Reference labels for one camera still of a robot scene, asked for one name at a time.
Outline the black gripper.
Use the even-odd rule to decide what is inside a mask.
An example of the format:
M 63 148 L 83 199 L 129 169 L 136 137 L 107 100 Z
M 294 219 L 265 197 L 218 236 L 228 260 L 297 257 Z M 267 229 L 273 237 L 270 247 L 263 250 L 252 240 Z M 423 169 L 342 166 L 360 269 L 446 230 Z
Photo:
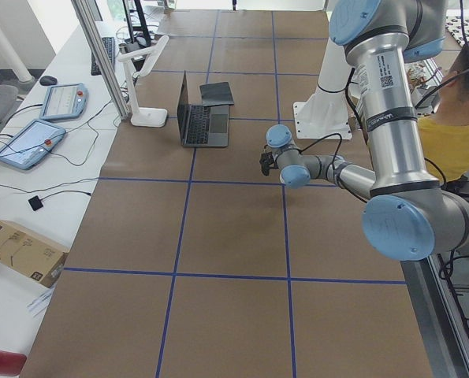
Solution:
M 276 169 L 276 162 L 271 152 L 261 153 L 259 164 L 261 167 L 261 172 L 264 176 L 269 176 L 270 171 Z

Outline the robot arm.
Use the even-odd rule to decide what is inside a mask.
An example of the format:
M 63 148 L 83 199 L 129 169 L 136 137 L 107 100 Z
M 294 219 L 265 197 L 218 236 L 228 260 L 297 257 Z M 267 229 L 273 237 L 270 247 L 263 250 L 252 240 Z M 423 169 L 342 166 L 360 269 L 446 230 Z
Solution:
M 469 204 L 426 170 L 404 66 L 441 52 L 445 1 L 340 1 L 329 37 L 358 76 L 372 168 L 336 154 L 307 156 L 290 130 L 266 133 L 261 170 L 291 188 L 328 180 L 367 201 L 363 232 L 383 255 L 418 261 L 469 242 Z

